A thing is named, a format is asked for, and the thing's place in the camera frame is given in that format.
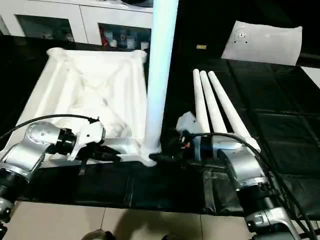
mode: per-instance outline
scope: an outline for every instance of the black surface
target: black surface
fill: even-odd
[[[3,109],[0,133],[17,122],[48,59],[46,50],[105,50],[100,46],[1,36]],[[192,70],[215,71],[260,147],[282,174],[308,215],[320,219],[320,90],[299,67],[174,55],[161,142],[173,136],[178,117],[195,113]],[[138,162],[96,164],[78,176],[78,166],[38,169],[21,197],[25,201],[242,216],[224,166]]]

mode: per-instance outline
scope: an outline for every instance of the white cabinet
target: white cabinet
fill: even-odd
[[[133,42],[129,48],[140,49],[150,43],[152,21],[152,8],[120,0],[0,0],[0,31],[12,36],[96,45],[113,40],[120,48]]]
[[[88,43],[79,5],[1,0],[0,15],[13,36]]]
[[[150,41],[153,20],[151,12],[93,6],[80,6],[80,8],[89,44],[102,44],[100,30],[112,32],[113,37],[118,38],[118,46],[121,44],[119,38],[130,34],[136,38],[138,49],[140,42]]]
[[[0,34],[10,35],[9,30],[8,30],[4,20],[2,19],[1,14],[0,14]]]

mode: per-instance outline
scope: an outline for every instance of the white plastic part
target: white plastic part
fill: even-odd
[[[198,69],[193,70],[193,85],[194,85],[194,101],[195,101],[195,115],[201,126],[199,133],[210,133],[209,121],[206,110],[206,103],[202,84],[200,79],[200,72]]]
[[[233,131],[237,135],[243,137],[246,140],[246,142],[252,145],[255,149],[260,151],[260,147],[257,141],[251,137],[249,131],[247,130],[245,124],[241,120],[239,114],[237,113],[237,110],[231,103],[228,95],[226,94],[224,88],[222,87],[215,73],[213,71],[210,71],[208,73],[208,76],[211,80],[211,83],[216,92],[216,95],[218,96],[219,101],[223,107],[223,110],[231,124]]]
[[[175,130],[179,133],[188,131],[191,134],[198,134],[201,132],[201,125],[192,112],[188,111],[179,117]]]
[[[179,0],[155,0],[153,3],[145,135],[141,148],[141,154],[146,159],[149,159],[150,153],[159,153],[161,151],[160,135],[178,2]]]
[[[205,71],[200,72],[201,82],[205,95],[206,104],[208,106],[212,128],[215,133],[227,133],[227,129],[220,113],[214,92],[211,89],[211,85]]]
[[[76,159],[80,149],[87,146],[89,143],[99,143],[105,138],[105,129],[101,122],[97,121],[91,124],[84,125],[80,132],[76,134],[76,141],[71,154],[68,156],[68,161]]]

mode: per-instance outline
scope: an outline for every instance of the white clamp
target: white clamp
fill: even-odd
[[[74,148],[67,158],[68,161],[76,159],[80,149],[87,146],[89,143],[99,143],[105,139],[106,130],[101,122],[96,121],[89,125],[85,125],[77,134]]]

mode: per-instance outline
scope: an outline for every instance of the glass cabinet door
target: glass cabinet door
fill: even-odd
[[[74,36],[65,18],[15,15],[26,37],[74,42]]]
[[[126,49],[150,44],[152,12],[81,6],[88,43]]]
[[[149,48],[151,29],[135,26],[98,23],[101,43],[122,49],[144,50]]]
[[[73,4],[21,0],[2,1],[3,21],[13,36],[88,43],[80,7]]]

